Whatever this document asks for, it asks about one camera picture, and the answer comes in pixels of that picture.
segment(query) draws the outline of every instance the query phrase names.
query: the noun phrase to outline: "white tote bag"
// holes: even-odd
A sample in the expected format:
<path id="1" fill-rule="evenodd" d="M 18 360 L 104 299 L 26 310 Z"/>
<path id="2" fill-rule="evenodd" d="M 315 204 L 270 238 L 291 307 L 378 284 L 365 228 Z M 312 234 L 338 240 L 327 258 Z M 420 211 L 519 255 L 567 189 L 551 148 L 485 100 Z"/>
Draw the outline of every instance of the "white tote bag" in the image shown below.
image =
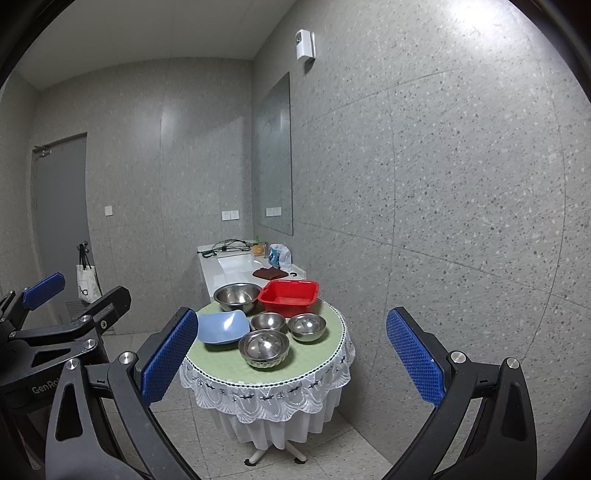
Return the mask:
<path id="1" fill-rule="evenodd" d="M 78 298 L 93 303 L 103 296 L 100 290 L 99 278 L 96 275 L 96 267 L 90 264 L 84 244 L 78 245 L 78 250 L 79 262 L 76 265 Z"/>

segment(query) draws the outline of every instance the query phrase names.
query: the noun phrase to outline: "small stainless steel bowl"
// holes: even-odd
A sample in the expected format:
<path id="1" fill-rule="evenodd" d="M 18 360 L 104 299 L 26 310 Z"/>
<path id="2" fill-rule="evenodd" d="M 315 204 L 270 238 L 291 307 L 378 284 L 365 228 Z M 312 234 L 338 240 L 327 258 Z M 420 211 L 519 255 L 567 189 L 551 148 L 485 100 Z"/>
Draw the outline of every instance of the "small stainless steel bowl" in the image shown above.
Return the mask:
<path id="1" fill-rule="evenodd" d="M 287 327 L 299 342 L 313 342 L 324 335 L 326 320 L 315 313 L 302 313 L 290 318 Z"/>
<path id="2" fill-rule="evenodd" d="M 280 313 L 259 313 L 251 318 L 251 326 L 254 330 L 279 330 L 287 333 L 285 317 Z"/>

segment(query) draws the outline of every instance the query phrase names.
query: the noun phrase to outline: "black cable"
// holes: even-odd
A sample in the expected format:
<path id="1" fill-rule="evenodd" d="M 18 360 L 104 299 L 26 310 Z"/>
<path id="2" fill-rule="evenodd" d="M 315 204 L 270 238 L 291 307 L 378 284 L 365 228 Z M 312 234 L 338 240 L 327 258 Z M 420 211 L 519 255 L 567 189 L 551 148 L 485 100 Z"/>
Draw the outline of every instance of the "black cable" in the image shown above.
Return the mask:
<path id="1" fill-rule="evenodd" d="M 211 258 L 216 257 L 217 252 L 249 252 L 253 245 L 254 244 L 245 242 L 244 240 L 229 238 L 214 244 L 213 247 L 208 250 L 203 252 L 198 251 L 197 253 L 200 253 L 203 258 Z"/>

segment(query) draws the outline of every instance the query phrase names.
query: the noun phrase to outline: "metal screw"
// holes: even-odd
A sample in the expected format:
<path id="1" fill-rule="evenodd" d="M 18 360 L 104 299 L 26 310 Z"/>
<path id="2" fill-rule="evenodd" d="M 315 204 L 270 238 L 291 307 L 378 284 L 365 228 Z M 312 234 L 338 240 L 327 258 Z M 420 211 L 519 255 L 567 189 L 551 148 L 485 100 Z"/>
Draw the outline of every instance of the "metal screw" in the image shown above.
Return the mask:
<path id="1" fill-rule="evenodd" d="M 80 361 L 77 358 L 72 358 L 66 362 L 66 368 L 68 370 L 74 370 L 79 364 Z"/>
<path id="2" fill-rule="evenodd" d="M 519 368 L 519 360 L 510 357 L 507 359 L 507 365 L 509 365 L 509 368 Z"/>
<path id="3" fill-rule="evenodd" d="M 462 364 L 466 361 L 466 355 L 462 352 L 452 352 L 452 361 L 456 364 Z"/>
<path id="4" fill-rule="evenodd" d="M 130 364 L 135 358 L 135 354 L 133 352 L 123 352 L 119 355 L 119 362 L 124 365 Z"/>

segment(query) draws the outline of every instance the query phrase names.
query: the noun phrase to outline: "gray door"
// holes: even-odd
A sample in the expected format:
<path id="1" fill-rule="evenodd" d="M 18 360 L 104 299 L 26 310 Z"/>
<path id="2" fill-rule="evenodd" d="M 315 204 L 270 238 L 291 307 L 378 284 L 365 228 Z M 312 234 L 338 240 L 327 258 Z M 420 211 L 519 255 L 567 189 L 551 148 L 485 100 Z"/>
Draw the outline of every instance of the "gray door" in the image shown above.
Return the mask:
<path id="1" fill-rule="evenodd" d="M 51 301 L 62 323 L 87 305 L 78 299 L 76 264 L 78 244 L 89 242 L 86 216 L 86 137 L 51 148 L 45 157 L 34 155 L 34 207 L 37 242 L 43 273 L 59 272 L 66 288 Z M 94 265 L 92 251 L 89 259 Z"/>

